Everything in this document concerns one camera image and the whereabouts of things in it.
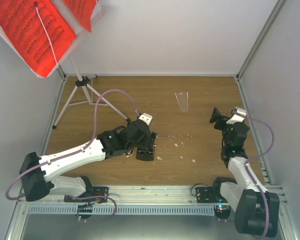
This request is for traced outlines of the clear plastic metronome cover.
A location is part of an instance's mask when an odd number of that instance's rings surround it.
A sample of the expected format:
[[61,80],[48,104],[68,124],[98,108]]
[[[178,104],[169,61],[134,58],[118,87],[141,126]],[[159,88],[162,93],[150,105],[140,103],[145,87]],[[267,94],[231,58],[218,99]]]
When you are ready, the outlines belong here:
[[181,112],[187,112],[189,108],[189,93],[188,92],[175,92],[174,93],[177,104]]

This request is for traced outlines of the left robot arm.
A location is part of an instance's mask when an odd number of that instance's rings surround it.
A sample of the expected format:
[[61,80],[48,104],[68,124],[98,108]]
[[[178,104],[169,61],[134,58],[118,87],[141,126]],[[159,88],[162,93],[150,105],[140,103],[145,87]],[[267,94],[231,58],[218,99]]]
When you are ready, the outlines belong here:
[[50,155],[27,154],[19,171],[26,201],[64,195],[88,202],[94,194],[89,178],[66,177],[64,173],[89,163],[129,156],[134,149],[138,160],[153,161],[156,133],[150,131],[151,121],[152,117],[144,113],[127,126],[104,131],[77,147]]

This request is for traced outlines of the black metronome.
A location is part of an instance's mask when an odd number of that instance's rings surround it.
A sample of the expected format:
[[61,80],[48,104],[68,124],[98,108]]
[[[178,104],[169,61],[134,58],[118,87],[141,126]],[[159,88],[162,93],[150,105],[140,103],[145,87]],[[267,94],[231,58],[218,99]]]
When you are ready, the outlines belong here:
[[136,149],[135,158],[137,160],[144,161],[144,162],[154,161],[154,148],[153,148],[153,152],[138,152]]

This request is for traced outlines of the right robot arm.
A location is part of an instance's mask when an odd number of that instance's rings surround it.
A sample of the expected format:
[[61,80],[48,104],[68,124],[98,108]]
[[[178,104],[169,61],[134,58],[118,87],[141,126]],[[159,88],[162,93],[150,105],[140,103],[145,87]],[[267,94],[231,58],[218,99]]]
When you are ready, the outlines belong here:
[[212,111],[209,122],[220,130],[221,160],[232,173],[235,181],[224,181],[211,190],[213,200],[225,200],[234,211],[235,229],[240,234],[258,238],[274,238],[278,231],[280,198],[270,192],[253,172],[244,144],[250,128],[245,124],[249,119],[245,109],[235,107],[231,116]]

